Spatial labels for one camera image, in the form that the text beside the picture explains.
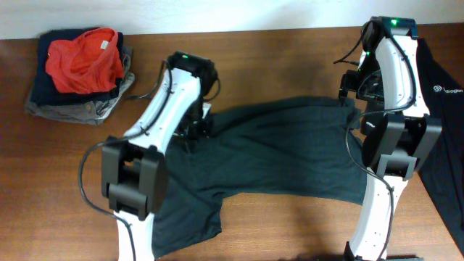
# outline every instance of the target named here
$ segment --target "wooden tabletop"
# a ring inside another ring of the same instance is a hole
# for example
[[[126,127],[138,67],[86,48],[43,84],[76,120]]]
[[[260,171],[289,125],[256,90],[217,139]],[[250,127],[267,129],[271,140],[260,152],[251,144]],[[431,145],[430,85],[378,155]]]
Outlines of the wooden tabletop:
[[[420,26],[436,60],[464,85],[464,24]],[[359,28],[126,36],[144,94],[162,59],[176,50],[216,63],[223,90],[214,112],[298,95],[336,98],[350,65],[333,65],[356,43]],[[87,207],[77,171],[85,149],[121,136],[147,101],[121,102],[100,126],[26,115],[23,104],[37,66],[37,40],[0,41],[0,260],[117,260],[117,226]],[[353,60],[358,59],[359,51]],[[100,194],[100,152],[85,169],[89,198]],[[163,260],[291,260],[341,254],[361,206],[302,196],[239,194],[224,201],[223,232]],[[410,180],[395,214],[389,255],[462,260],[421,180]]]

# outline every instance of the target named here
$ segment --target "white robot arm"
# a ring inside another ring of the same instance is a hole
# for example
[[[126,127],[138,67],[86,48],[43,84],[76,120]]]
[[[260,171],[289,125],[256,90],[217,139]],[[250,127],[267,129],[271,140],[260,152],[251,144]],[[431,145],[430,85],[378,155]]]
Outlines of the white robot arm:
[[[373,129],[362,148],[363,164],[373,175],[368,175],[360,219],[344,260],[386,259],[392,211],[413,171],[421,167],[441,132],[440,122],[429,117],[422,97],[416,39],[414,20],[373,17],[363,28],[358,71],[348,71],[342,78],[340,97],[356,91],[358,99],[370,105],[380,104],[380,117],[369,120]],[[377,72],[381,77],[370,79]],[[397,109],[395,115],[383,113]],[[390,190],[381,179],[392,188],[393,206]]]
[[[142,116],[124,136],[144,135],[103,148],[101,185],[114,215],[130,224],[137,260],[154,260],[154,213],[167,189],[164,153],[173,136],[197,138],[208,133],[210,104],[205,96],[218,79],[214,63],[176,52],[159,90]],[[119,261],[133,260],[130,236],[117,221]]]

